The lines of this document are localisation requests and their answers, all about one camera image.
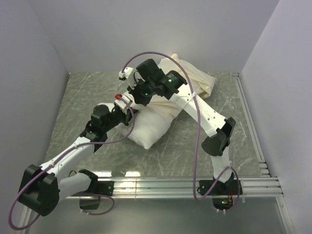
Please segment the white pillow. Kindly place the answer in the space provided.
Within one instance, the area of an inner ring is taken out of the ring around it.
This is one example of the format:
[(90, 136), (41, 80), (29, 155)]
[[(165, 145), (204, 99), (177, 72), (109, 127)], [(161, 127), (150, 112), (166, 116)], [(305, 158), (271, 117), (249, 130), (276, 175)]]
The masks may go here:
[(172, 121), (171, 114), (146, 107), (127, 126), (121, 123), (115, 129), (148, 150), (168, 131)]

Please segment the cream pillowcase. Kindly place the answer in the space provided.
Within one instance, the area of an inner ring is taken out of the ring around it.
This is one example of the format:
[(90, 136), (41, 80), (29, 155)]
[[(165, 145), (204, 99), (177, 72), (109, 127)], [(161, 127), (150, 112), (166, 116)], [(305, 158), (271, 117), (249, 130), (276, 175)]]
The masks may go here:
[[(215, 78), (200, 71), (189, 62), (179, 59), (177, 54), (173, 54), (172, 58), (186, 71), (191, 81), (193, 91), (202, 98), (208, 98), (212, 93)], [(156, 64), (156, 62), (152, 60), (152, 67), (155, 67), (157, 70), (162, 69), (164, 73), (174, 70), (182, 75), (183, 78), (186, 77), (181, 68), (179, 68), (168, 58), (163, 58), (159, 64)], [(165, 97), (154, 94), (152, 96), (147, 96), (147, 99), (149, 102), (146, 107), (139, 105), (136, 109), (143, 113), (148, 112), (153, 113), (153, 115), (158, 114), (168, 123), (172, 122), (173, 119), (175, 119), (181, 112), (181, 108), (179, 106), (167, 100)]]

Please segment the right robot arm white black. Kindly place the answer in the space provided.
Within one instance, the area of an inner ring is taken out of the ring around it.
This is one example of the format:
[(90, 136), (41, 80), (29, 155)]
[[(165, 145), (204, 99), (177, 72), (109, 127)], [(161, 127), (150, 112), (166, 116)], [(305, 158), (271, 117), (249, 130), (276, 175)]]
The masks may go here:
[(236, 121), (230, 117), (225, 118), (209, 106), (193, 89), (193, 84), (186, 70), (174, 59), (168, 58), (176, 64), (184, 74), (186, 81), (179, 87), (178, 93), (169, 99), (180, 109), (186, 111), (198, 123), (197, 133), (203, 129), (207, 135), (202, 142), (202, 149), (211, 156), (214, 169), (214, 182), (205, 195), (213, 192), (214, 195), (229, 195), (232, 186), (240, 182), (234, 179), (237, 173), (231, 167), (229, 158), (230, 138)]

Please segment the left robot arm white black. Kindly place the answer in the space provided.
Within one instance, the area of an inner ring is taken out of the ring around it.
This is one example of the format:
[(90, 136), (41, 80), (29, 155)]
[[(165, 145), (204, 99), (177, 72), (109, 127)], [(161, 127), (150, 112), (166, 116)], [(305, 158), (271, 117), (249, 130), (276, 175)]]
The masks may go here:
[(47, 216), (57, 204), (68, 196), (83, 192), (93, 196), (98, 191), (98, 176), (83, 169), (69, 177), (71, 169), (82, 159), (95, 153), (107, 143), (107, 133), (135, 118), (136, 110), (130, 107), (112, 109), (99, 104), (79, 137), (58, 156), (40, 165), (30, 165), (24, 171), (18, 202), (41, 216)]

